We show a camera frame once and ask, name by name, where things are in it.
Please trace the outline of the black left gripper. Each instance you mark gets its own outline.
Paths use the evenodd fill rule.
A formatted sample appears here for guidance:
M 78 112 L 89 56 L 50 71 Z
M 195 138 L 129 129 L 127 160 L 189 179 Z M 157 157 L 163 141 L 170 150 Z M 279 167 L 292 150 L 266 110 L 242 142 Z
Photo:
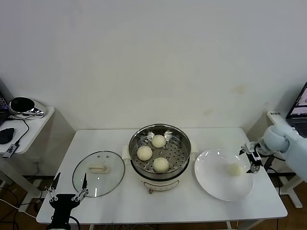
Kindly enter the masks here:
M 82 189 L 78 194 L 56 194 L 60 173 L 53 179 L 51 186 L 46 189 L 49 195 L 49 203 L 54 208 L 52 220 L 69 220 L 71 211 L 78 206 L 78 202 L 88 195 L 87 173 L 84 174 Z

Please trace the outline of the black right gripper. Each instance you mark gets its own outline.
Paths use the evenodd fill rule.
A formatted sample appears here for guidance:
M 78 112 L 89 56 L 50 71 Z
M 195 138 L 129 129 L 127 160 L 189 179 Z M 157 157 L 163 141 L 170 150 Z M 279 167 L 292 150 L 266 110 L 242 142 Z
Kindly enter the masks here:
M 258 173 L 261 167 L 261 157 L 260 157 L 260 144 L 258 142 L 252 141 L 247 142 L 239 151 L 239 155 L 246 154 L 250 163 L 249 170 L 246 173 Z

